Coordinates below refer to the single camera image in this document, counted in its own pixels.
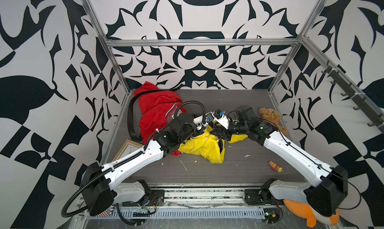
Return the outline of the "black belt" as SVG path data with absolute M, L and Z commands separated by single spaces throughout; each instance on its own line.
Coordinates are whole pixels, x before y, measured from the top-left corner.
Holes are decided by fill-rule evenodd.
M 157 90 L 148 90 L 145 92 L 141 92 L 137 95 L 134 95 L 133 98 L 130 100 L 129 105 L 128 105 L 128 112 L 127 112 L 127 130 L 130 135 L 130 138 L 134 142 L 141 142 L 143 137 L 139 134 L 137 135 L 135 132 L 135 127 L 134 127 L 134 104 L 136 100 L 138 100 L 141 96 L 150 94 L 150 93 L 156 93 L 156 92 L 162 92 L 162 91 L 172 91 L 176 92 L 180 90 L 182 86 L 178 86 L 172 89 L 157 89 Z
M 207 130 L 210 136 L 218 141 L 218 147 L 220 154 L 224 151 L 225 141 L 228 139 L 227 130 L 224 126 L 216 121 L 212 121 L 207 125 Z

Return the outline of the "yellow trousers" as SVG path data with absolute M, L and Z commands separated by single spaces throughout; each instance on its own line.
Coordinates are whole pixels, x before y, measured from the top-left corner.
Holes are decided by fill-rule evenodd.
M 207 128 L 200 136 L 192 137 L 191 139 L 182 143 L 179 149 L 172 153 L 173 156 L 180 154 L 193 154 L 202 156 L 209 160 L 212 164 L 222 164 L 225 158 L 225 144 L 224 151 L 220 154 L 218 141 L 210 136 Z

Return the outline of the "red trousers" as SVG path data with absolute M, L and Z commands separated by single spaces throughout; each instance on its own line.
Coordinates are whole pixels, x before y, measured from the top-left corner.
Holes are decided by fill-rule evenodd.
M 144 143 L 157 129 L 163 128 L 171 121 L 174 111 L 183 102 L 176 92 L 160 91 L 150 82 L 145 82 L 134 92 L 134 95 L 147 91 L 151 91 L 151 93 L 139 97 L 142 114 L 139 127 Z

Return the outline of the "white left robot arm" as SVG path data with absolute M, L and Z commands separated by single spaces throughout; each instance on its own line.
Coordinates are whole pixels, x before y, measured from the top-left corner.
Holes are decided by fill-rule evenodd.
M 91 165 L 84 175 L 85 181 L 64 204 L 62 217 L 69 218 L 85 210 L 92 216 L 104 212 L 115 203 L 120 183 L 145 166 L 177 151 L 190 137 L 203 132 L 204 105 L 199 101 L 187 101 L 180 106 L 188 104 L 199 105 L 202 118 L 195 122 L 192 114 L 179 113 L 180 108 L 177 108 L 174 119 L 153 133 L 142 148 L 112 163 Z

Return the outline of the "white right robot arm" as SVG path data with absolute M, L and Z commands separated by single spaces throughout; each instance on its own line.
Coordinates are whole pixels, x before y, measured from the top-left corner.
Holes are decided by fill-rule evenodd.
M 341 208 L 351 185 L 345 168 L 340 165 L 332 167 L 315 158 L 288 139 L 277 124 L 257 117 L 252 107 L 241 105 L 235 112 L 233 120 L 224 111 L 216 110 L 206 116 L 204 122 L 216 122 L 212 133 L 226 140 L 234 135 L 247 135 L 280 156 L 306 179 L 303 185 L 269 180 L 265 186 L 274 199 L 307 204 L 324 217 L 332 216 Z

